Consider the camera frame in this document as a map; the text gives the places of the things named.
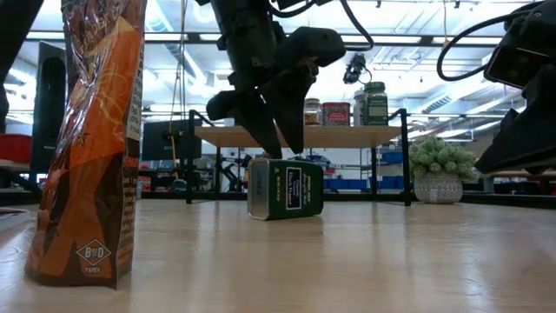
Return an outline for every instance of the potted plant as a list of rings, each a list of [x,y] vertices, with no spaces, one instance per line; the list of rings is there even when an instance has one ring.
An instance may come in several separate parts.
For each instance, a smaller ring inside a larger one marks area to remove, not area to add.
[[[425,203],[456,203],[464,179],[474,179],[475,156],[455,143],[429,137],[409,150],[409,166],[417,198]]]

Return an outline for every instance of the computer monitor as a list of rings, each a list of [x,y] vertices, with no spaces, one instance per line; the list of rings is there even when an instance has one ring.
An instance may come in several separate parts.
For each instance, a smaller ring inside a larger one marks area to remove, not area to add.
[[[48,43],[38,45],[36,99],[30,170],[48,173],[66,107],[66,51]]]
[[[195,119],[195,126],[201,126],[202,120]],[[175,139],[176,159],[188,157],[188,125],[189,120],[172,121],[172,133]],[[201,157],[201,138],[195,136],[195,152],[193,158]],[[142,160],[172,160],[172,143],[169,140],[169,122],[145,123],[142,135]]]

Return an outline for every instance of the black cable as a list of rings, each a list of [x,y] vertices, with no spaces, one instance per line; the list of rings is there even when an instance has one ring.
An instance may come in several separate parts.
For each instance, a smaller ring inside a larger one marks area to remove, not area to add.
[[[313,5],[316,4],[316,0],[311,0],[308,3],[305,3],[305,5],[303,5],[302,7],[295,9],[295,10],[291,10],[288,12],[283,12],[280,11],[278,9],[276,9],[274,7],[274,5],[269,4],[270,5],[270,9],[272,10],[272,14],[280,17],[280,18],[290,18],[290,17],[295,17],[300,15],[301,13],[305,12],[306,10],[309,10]]]
[[[346,15],[349,18],[349,20],[351,21],[351,23],[368,41],[368,46],[367,47],[346,47],[346,50],[347,51],[356,51],[356,52],[371,50],[374,47],[374,40],[371,37],[371,35],[369,35],[367,30],[365,30],[365,28],[363,26],[361,26],[361,24],[359,23],[359,21],[355,17],[354,13],[351,11],[351,8],[349,8],[348,0],[340,0],[340,3],[341,3],[341,6],[344,8],[344,11],[346,11]]]
[[[469,78],[475,74],[481,73],[481,71],[485,70],[487,68],[487,65],[482,65],[479,68],[469,71],[466,74],[463,75],[459,75],[456,77],[447,77],[446,75],[444,75],[444,72],[442,71],[442,64],[444,63],[444,57],[446,57],[446,54],[448,53],[448,51],[450,51],[450,49],[452,49],[454,47],[455,44],[457,44],[459,42],[459,40],[461,40],[461,38],[466,37],[467,35],[474,33],[477,30],[483,29],[485,27],[497,24],[497,23],[502,23],[505,22],[507,20],[512,20],[515,17],[521,17],[523,15],[529,14],[532,10],[523,10],[523,11],[515,11],[514,13],[510,13],[501,17],[495,17],[495,18],[491,18],[489,20],[486,20],[485,22],[481,22],[478,23],[470,28],[468,28],[467,30],[462,31],[458,36],[456,36],[451,42],[448,43],[448,45],[442,49],[442,52],[440,53],[440,55],[438,56],[438,62],[436,63],[436,72],[438,73],[438,76],[440,78],[442,78],[443,80],[447,81],[447,82],[456,82],[465,78]]]
[[[355,52],[365,52],[365,51],[369,51],[374,47],[374,40],[371,37],[371,35],[369,35],[368,31],[365,30],[365,28],[359,23],[359,21],[357,20],[357,17],[355,17],[354,13],[351,11],[351,8],[349,7],[348,4],[348,0],[340,0],[341,6],[344,8],[344,11],[346,11],[346,15],[349,18],[349,20],[351,21],[351,23],[354,25],[354,27],[365,37],[365,39],[367,39],[368,42],[368,46],[367,47],[346,47],[347,51],[355,51]],[[290,18],[290,17],[295,17],[300,15],[301,13],[305,12],[306,10],[309,10],[313,5],[316,4],[316,0],[311,0],[310,2],[306,3],[304,6],[295,9],[295,10],[291,10],[289,12],[282,12],[278,9],[276,9],[274,7],[274,5],[269,4],[270,5],[270,9],[272,11],[272,14],[274,16],[280,17],[280,18]]]
[[[368,82],[363,83],[360,79],[357,79],[357,81],[358,81],[359,83],[362,83],[362,84],[371,83],[371,82],[373,81],[373,73],[371,73],[371,71],[368,70],[368,68],[365,68],[364,70],[368,73],[369,76],[371,76],[371,77],[368,79]]]

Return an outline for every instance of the bag logo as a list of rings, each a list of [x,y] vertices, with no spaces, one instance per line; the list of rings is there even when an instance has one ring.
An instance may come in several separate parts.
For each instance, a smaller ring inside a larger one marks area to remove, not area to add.
[[[110,250],[96,239],[79,249],[76,253],[90,266],[99,264],[111,254]]]

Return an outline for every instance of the white plant pot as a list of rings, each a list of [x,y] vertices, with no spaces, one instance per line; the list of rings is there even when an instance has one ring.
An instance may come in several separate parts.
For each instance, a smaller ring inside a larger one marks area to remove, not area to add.
[[[417,199],[424,203],[452,204],[463,196],[463,184],[459,176],[447,173],[428,173],[415,178],[414,190]]]

